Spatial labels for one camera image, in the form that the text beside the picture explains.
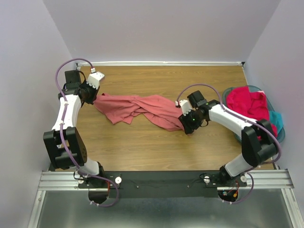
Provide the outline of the salmon pink t shirt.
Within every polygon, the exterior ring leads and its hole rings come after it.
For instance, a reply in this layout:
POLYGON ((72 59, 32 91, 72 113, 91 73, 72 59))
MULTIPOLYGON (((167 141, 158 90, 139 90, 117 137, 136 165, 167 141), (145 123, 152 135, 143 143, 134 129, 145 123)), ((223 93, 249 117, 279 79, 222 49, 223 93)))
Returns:
POLYGON ((95 108, 104 114, 112 124, 124 122, 131 124, 134 117, 143 114, 152 124, 173 132, 184 130, 179 117, 181 109, 175 103, 160 95, 98 95, 95 108))

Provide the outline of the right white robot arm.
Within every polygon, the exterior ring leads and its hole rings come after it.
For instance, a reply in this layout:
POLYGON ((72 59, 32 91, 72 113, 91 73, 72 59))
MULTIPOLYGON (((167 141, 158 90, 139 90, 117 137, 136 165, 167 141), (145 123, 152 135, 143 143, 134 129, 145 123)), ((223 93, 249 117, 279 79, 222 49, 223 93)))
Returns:
POLYGON ((266 119, 258 121, 228 109, 221 101, 207 101, 200 91, 191 93, 187 99, 177 99, 175 106, 182 111, 179 121, 186 134, 192 134, 203 122, 213 121, 240 137, 241 154, 220 167, 216 175, 224 186, 231 185, 241 174, 281 154, 280 143, 266 119))

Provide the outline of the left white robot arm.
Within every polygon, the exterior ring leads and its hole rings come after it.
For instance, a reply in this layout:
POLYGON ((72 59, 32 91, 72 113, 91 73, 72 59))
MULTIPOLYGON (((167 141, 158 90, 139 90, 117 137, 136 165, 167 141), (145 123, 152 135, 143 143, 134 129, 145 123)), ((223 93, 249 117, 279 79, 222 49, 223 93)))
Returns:
POLYGON ((65 72, 66 82, 58 94, 60 109, 51 131, 43 134, 43 141, 54 169, 74 168, 80 175, 79 183, 96 188, 109 184, 102 165, 91 160, 76 128, 78 113, 84 104, 93 104, 97 98, 104 74, 91 70, 88 77, 79 70, 65 72))

